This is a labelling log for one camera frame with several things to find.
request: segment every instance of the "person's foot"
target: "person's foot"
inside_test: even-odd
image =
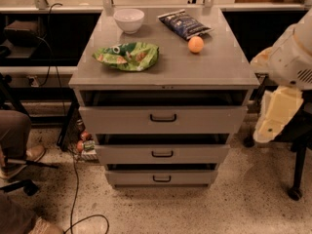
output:
[[[38,217],[35,226],[29,232],[29,234],[63,234],[64,231],[57,225]]]
[[[26,160],[39,161],[46,153],[42,145],[37,145],[26,150]],[[2,179],[10,179],[19,174],[27,165],[10,164],[9,166],[1,167],[0,177]]]

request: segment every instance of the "green chip bag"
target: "green chip bag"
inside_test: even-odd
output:
[[[124,71],[142,71],[155,64],[158,55],[158,46],[141,42],[100,48],[93,53],[99,62]]]

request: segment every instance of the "gray cabinet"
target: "gray cabinet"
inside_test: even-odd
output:
[[[134,35],[117,28],[111,10],[103,11],[69,83],[108,182],[210,186],[258,86],[222,13],[187,10],[215,27],[203,52],[193,55],[187,42],[157,21],[170,9],[145,9],[148,17]],[[158,62],[132,73],[92,58],[97,48],[130,41],[159,45]]]

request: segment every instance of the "power outlet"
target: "power outlet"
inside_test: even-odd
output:
[[[27,75],[27,78],[28,78],[28,83],[30,87],[36,87],[36,88],[40,87],[40,83],[39,83],[37,75]]]

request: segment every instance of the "speckled floor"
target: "speckled floor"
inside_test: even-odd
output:
[[[307,152],[301,185],[303,197],[294,201],[287,194],[287,188],[293,184],[295,159],[290,145],[271,142],[244,147],[248,119],[246,122],[232,139],[232,148],[209,189],[114,189],[105,179],[104,167],[79,162],[79,190],[72,223],[89,215],[104,215],[111,234],[312,233],[312,152]],[[29,140],[29,145],[46,146],[42,162],[58,165],[58,170],[27,167],[16,180],[32,179],[40,187],[39,192],[29,197],[19,189],[10,195],[66,230],[70,226],[77,177],[72,156],[56,146],[59,131],[58,127],[34,128]],[[105,233],[106,228],[105,219],[95,216],[78,223],[73,233]]]

